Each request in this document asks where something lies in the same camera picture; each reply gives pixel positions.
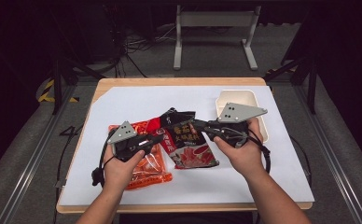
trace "white tabletop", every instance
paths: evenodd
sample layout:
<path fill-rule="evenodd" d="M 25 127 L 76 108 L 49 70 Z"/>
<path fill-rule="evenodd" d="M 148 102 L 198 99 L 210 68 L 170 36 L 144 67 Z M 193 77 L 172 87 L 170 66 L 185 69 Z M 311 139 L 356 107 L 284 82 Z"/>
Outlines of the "white tabletop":
<path fill-rule="evenodd" d="M 87 206 L 102 190 L 100 185 L 94 187 L 91 184 L 91 171 L 98 166 L 109 125 L 121 124 L 125 120 L 132 123 L 152 119 L 170 107 L 178 111 L 196 111 L 196 119 L 216 119 L 216 98 L 223 90 L 250 90 L 255 94 L 258 106 L 268 109 L 262 119 L 269 136 L 265 146 L 271 151 L 271 176 L 295 202 L 313 202 L 312 191 L 269 87 L 151 86 L 114 87 L 91 106 L 58 205 Z M 176 170 L 171 159 L 165 157 L 173 180 L 126 190 L 120 204 L 253 203 L 243 177 L 231 167 L 216 144 L 206 139 L 220 162 L 217 167 Z"/>

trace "metal frame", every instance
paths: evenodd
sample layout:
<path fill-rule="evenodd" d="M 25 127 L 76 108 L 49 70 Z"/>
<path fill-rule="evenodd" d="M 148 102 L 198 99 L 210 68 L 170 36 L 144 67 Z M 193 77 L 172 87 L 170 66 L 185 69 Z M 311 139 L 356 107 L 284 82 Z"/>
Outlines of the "metal frame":
<path fill-rule="evenodd" d="M 182 38 L 181 27 L 189 26 L 239 26 L 249 27 L 246 39 L 242 39 L 247 61 L 251 70 L 258 70 L 257 62 L 251 50 L 251 42 L 257 27 L 260 7 L 255 11 L 235 11 L 235 12 L 207 12 L 207 11 L 181 11 L 181 6 L 177 6 L 176 13 L 176 43 L 174 53 L 174 70 L 181 69 Z"/>

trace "red snack bag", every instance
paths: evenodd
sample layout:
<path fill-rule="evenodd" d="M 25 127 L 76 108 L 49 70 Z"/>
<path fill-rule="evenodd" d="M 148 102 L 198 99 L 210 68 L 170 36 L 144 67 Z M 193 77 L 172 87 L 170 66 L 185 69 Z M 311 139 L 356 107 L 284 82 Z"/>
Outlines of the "red snack bag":
<path fill-rule="evenodd" d="M 132 127 L 139 134 L 147 133 L 146 129 L 151 126 L 159 127 L 155 120 L 141 121 L 132 124 Z M 109 130 L 117 128 L 118 125 L 110 125 Z M 156 144 L 151 153 L 146 155 L 134 168 L 132 181 L 126 189 L 140 189 L 153 184 L 169 182 L 173 179 L 171 173 L 166 171 L 164 158 L 160 149 L 160 145 Z"/>
<path fill-rule="evenodd" d="M 160 144 L 174 161 L 175 169 L 219 165 L 202 133 L 190 125 L 194 117 L 194 112 L 177 112 L 174 108 L 160 116 L 161 128 L 156 134 L 164 134 Z"/>

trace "plastic bag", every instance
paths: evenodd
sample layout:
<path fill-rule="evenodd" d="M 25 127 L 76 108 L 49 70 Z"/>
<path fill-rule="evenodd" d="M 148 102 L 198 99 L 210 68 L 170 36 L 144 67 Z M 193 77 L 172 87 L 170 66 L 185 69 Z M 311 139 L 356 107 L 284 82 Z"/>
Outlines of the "plastic bag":
<path fill-rule="evenodd" d="M 139 134 L 147 133 L 149 121 L 141 121 L 133 123 L 133 128 Z M 117 128 L 118 125 L 110 125 L 109 130 Z M 160 145 L 156 144 L 151 149 L 151 153 L 146 155 L 134 168 L 132 173 L 132 181 L 126 189 L 140 189 L 154 184 L 169 182 L 173 179 L 171 173 L 166 171 L 163 153 Z"/>

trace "hand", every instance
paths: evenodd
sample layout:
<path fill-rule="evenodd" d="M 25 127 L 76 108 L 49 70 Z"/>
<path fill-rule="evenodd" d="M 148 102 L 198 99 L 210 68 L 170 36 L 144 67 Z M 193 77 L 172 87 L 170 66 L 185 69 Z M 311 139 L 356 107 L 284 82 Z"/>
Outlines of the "hand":
<path fill-rule="evenodd" d="M 247 125 L 248 129 L 254 132 L 258 140 L 262 142 L 263 137 L 259 130 L 258 119 L 249 119 Z M 233 168 L 243 175 L 244 178 L 260 174 L 262 171 L 265 172 L 261 159 L 261 151 L 253 141 L 247 141 L 239 148 L 231 147 L 220 137 L 215 137 L 214 142 L 216 142 L 219 149 L 230 159 Z"/>
<path fill-rule="evenodd" d="M 144 157 L 145 152 L 140 150 L 128 161 L 123 162 L 114 156 L 112 147 L 108 146 L 104 154 L 104 163 L 110 160 L 104 168 L 105 184 L 104 189 L 125 190 L 132 180 L 132 171 L 138 162 Z"/>

